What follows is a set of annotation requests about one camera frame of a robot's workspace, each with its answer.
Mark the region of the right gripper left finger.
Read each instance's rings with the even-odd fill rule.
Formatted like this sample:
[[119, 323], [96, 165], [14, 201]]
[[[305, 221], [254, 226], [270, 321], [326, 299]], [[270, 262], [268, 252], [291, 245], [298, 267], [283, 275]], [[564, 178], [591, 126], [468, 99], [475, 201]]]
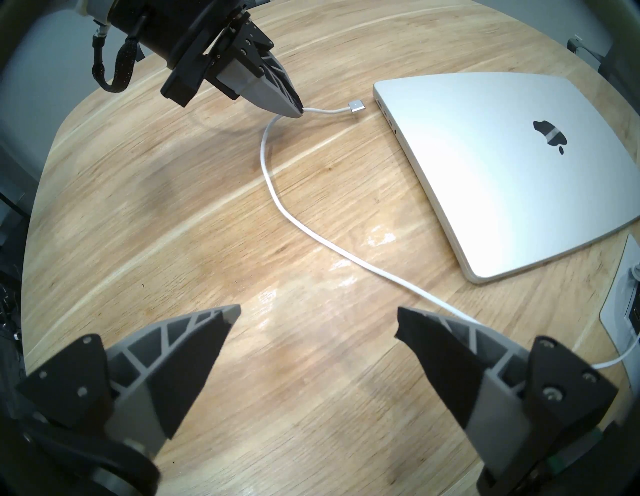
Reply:
[[49, 424], [115, 442], [154, 458], [199, 396], [238, 304], [149, 324], [105, 348], [86, 334], [51, 356], [17, 385]]

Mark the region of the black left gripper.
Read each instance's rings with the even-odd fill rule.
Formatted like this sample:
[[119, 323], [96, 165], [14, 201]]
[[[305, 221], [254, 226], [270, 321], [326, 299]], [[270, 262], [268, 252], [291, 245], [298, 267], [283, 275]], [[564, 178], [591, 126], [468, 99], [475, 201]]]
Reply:
[[[301, 117], [302, 101], [271, 53], [273, 42], [255, 25], [248, 8], [247, 1], [114, 1], [106, 24], [127, 37], [107, 92], [127, 89], [142, 45], [166, 62], [171, 73], [161, 94], [182, 107], [199, 91], [215, 58], [215, 87], [227, 97], [242, 97], [275, 115]], [[215, 56], [205, 54], [236, 19], [242, 21], [237, 33], [223, 33], [215, 42]]]

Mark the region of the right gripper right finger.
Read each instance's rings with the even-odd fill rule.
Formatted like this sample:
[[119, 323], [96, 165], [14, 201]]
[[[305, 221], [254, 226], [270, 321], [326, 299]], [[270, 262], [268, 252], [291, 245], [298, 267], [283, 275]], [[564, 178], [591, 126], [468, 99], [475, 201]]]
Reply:
[[395, 338], [480, 457], [480, 495], [585, 495], [576, 476], [618, 388], [552, 337], [530, 350], [481, 324], [400, 306]]

